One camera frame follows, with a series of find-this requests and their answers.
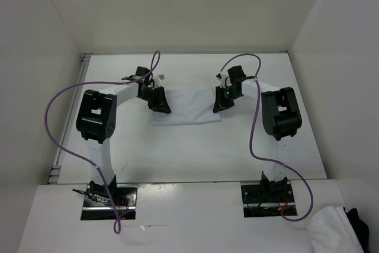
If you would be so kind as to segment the white skirt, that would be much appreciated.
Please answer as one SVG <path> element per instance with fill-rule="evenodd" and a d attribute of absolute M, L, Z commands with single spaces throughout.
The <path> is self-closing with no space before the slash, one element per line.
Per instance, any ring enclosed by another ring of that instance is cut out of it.
<path fill-rule="evenodd" d="M 216 99 L 212 88 L 198 90 L 167 90 L 166 100 L 170 114 L 153 112 L 151 126 L 183 126 L 221 122 L 219 113 L 213 113 Z"/>

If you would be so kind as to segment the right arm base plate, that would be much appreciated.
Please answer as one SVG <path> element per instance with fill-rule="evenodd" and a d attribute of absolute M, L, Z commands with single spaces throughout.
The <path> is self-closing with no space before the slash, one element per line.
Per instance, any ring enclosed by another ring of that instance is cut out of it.
<path fill-rule="evenodd" d="M 241 183 L 240 185 L 244 218 L 253 217 L 294 217 L 297 215 L 293 189 L 288 182 L 278 193 L 264 194 L 259 182 Z"/>

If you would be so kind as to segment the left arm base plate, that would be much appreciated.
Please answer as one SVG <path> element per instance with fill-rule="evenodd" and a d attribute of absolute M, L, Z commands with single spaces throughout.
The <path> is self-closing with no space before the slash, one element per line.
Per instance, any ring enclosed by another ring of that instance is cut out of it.
<path fill-rule="evenodd" d="M 121 220 L 134 220 L 136 218 L 137 206 L 137 184 L 118 184 L 117 195 L 114 204 Z M 81 220 L 116 220 L 114 209 L 108 197 L 86 191 L 74 190 L 83 195 L 83 206 Z"/>

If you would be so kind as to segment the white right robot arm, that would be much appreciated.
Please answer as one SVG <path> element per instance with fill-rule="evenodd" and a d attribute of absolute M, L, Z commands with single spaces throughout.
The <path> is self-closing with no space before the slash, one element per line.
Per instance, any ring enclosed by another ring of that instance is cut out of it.
<path fill-rule="evenodd" d="M 265 201 L 274 201 L 287 191 L 287 171 L 305 181 L 304 177 L 288 165 L 286 148 L 302 126 L 297 98 L 292 87 L 277 88 L 261 83 L 257 75 L 247 76 L 241 66 L 234 66 L 226 75 L 216 75 L 220 85 L 216 87 L 213 112 L 232 108 L 235 100 L 251 97 L 256 100 L 252 128 L 249 138 L 249 152 L 257 160 L 271 164 L 269 171 L 262 171 L 259 193 Z M 258 116 L 261 115 L 265 133 L 274 141 L 271 156 L 261 157 L 253 149 Z"/>

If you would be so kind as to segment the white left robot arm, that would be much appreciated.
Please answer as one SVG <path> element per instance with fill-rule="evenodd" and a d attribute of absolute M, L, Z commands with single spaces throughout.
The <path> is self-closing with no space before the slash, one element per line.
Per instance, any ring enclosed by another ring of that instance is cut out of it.
<path fill-rule="evenodd" d="M 137 67 L 136 73 L 123 79 L 121 84 L 95 91 L 84 92 L 76 129 L 85 140 L 92 162 L 92 178 L 86 196 L 97 197 L 104 205 L 117 201 L 119 191 L 116 174 L 110 154 L 110 138 L 116 127 L 117 107 L 134 98 L 147 101 L 148 108 L 154 112 L 170 114 L 161 81 L 163 75 L 153 76 L 148 68 Z"/>

